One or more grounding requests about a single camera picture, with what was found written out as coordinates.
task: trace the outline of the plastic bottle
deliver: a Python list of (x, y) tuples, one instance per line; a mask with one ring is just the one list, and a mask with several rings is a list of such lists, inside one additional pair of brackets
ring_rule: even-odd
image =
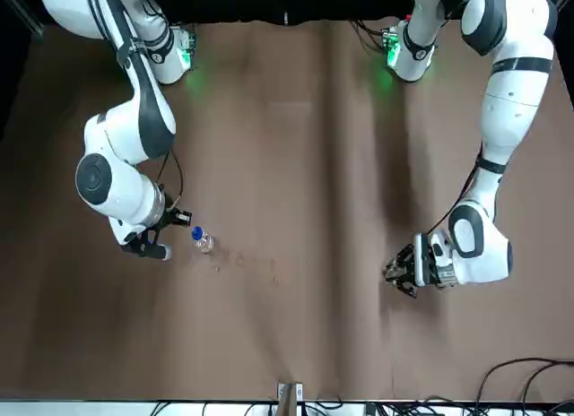
[(213, 246), (215, 245), (213, 237), (200, 226), (195, 226), (192, 229), (191, 238), (194, 239), (194, 246), (201, 250), (201, 253), (207, 254), (213, 251)]

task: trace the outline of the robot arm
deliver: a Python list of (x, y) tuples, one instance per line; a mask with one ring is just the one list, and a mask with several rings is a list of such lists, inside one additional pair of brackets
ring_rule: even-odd
[[(116, 240), (125, 251), (169, 259), (170, 249), (158, 244), (159, 233), (170, 224), (189, 226), (191, 214), (175, 208), (162, 187), (140, 174), (135, 165), (167, 154), (173, 144), (175, 119), (155, 80), (169, 80), (185, 72), (185, 67), (173, 60), (177, 56), (173, 33), (142, 40), (138, 31), (149, 36), (159, 27), (157, 22), (163, 22), (163, 32), (170, 28), (165, 19), (158, 21), (161, 17), (156, 16), (148, 23), (149, 30), (145, 29), (146, 20), (137, 23), (137, 30), (121, 0), (78, 0), (71, 11), (83, 15), (77, 18), (80, 26), (68, 24), (72, 19), (66, 17), (69, 14), (62, 10), (65, 3), (61, 0), (43, 1), (69, 30), (86, 36), (97, 37), (99, 33), (107, 39), (134, 89), (132, 99), (86, 123), (85, 154), (75, 176), (78, 193), (91, 208), (109, 217)], [(153, 69), (147, 58), (150, 43), (155, 46), (152, 52), (160, 56), (153, 59)], [(153, 241), (148, 239), (149, 230), (155, 232)]]
[[(512, 246), (494, 225), (496, 194), (510, 156), (525, 137), (543, 97), (552, 67), (555, 24), (555, 8), (549, 0), (468, 1), (461, 21), (463, 39), (481, 56), (494, 56), (483, 101), (482, 149), (470, 189), (448, 216), (448, 233), (415, 235), (412, 245), (387, 265), (387, 282), (404, 293), (414, 297), (422, 286), (495, 282), (509, 276)], [(407, 32), (408, 25), (402, 29)], [(423, 45), (434, 44), (433, 32)], [(427, 56), (420, 53), (419, 57), (416, 60), (416, 53), (401, 48), (397, 75), (420, 78)]]

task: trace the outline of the brown cloth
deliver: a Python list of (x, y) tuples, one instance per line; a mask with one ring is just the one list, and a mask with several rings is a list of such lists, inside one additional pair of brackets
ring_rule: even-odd
[[(513, 274), (411, 300), (381, 267), (456, 198), (491, 60), (457, 22), (416, 84), (344, 22), (198, 34), (196, 70), (163, 91), (181, 206), (219, 249), (171, 229), (167, 263), (123, 253), (76, 194), (83, 125), (131, 97), (109, 48), (56, 28), (30, 46), (0, 144), (3, 398), (273, 399), (299, 381), (309, 399), (468, 400), (495, 363), (574, 356), (574, 130), (557, 62), (500, 190)], [(162, 181), (177, 191), (173, 162)], [(533, 368), (505, 368), (485, 398), (516, 399)], [(545, 372), (530, 398), (569, 397), (572, 376)]]

